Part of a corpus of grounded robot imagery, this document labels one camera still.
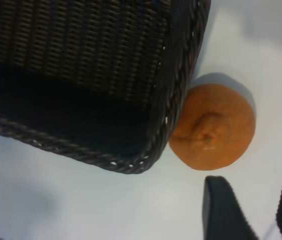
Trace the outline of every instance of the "white surface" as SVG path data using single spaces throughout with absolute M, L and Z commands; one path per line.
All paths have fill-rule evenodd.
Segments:
M 246 154 L 203 172 L 167 146 L 149 171 L 123 175 L 0 137 L 0 237 L 201 240 L 204 178 L 221 175 L 270 239 L 282 187 L 282 0 L 212 1 L 196 77 L 224 73 L 253 94 L 257 129 Z

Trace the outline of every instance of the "black wicker basket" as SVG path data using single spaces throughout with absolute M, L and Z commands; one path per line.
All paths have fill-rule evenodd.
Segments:
M 0 135 L 124 174 L 160 157 L 210 0 L 0 0 Z

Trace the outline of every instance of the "wicker basket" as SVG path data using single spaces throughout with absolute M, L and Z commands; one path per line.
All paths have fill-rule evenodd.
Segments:
M 0 135 L 124 174 L 160 157 L 210 0 L 0 0 Z

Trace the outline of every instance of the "woven texture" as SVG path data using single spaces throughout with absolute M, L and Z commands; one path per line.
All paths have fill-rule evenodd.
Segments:
M 148 119 L 146 146 L 129 155 L 2 114 L 0 135 L 115 172 L 149 169 L 178 120 L 209 8 L 205 0 L 0 0 L 0 64 L 120 99 Z

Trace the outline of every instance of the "white table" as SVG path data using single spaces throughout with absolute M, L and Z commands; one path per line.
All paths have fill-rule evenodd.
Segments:
M 0 237 L 201 240 L 204 179 L 221 175 L 267 239 L 282 187 L 282 0 L 213 0 L 195 77 L 216 72 L 256 105 L 256 134 L 237 162 L 195 171 L 167 146 L 149 171 L 123 175 L 0 137 Z

